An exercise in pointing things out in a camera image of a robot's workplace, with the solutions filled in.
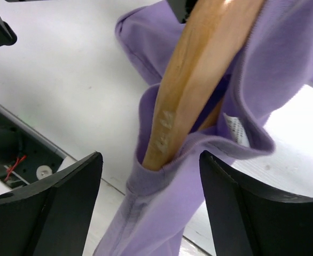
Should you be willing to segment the purple t shirt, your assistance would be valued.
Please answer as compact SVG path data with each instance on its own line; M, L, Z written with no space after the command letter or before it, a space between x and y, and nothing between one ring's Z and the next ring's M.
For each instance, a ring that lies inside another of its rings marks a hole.
M121 16L116 37L149 88L139 103L140 132L126 194L95 255L178 255L185 226L204 201L199 156L227 163L275 150L264 124L313 81L313 1L263 1L250 34L210 95L183 144L157 171L142 162L155 101L185 24L167 1Z

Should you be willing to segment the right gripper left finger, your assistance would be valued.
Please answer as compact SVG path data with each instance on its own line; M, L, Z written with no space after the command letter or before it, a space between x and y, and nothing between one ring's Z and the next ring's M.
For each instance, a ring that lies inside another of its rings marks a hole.
M0 195L0 256L82 255L98 195L103 157Z

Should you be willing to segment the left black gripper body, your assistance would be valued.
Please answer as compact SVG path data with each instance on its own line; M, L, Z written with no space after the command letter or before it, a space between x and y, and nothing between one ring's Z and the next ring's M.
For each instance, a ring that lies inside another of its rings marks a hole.
M197 0L167 0L179 23L186 23Z

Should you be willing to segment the wooden clothes hanger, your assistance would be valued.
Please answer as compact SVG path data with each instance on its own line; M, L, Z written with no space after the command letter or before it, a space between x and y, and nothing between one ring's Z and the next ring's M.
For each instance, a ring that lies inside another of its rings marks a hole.
M157 171L176 155L245 44L264 2L197 1L162 78L142 162Z

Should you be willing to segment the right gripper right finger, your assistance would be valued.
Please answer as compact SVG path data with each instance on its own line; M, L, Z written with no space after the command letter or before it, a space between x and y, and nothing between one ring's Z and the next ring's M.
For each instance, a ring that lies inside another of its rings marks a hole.
M313 198L258 181L208 151L199 165L217 255L313 255Z

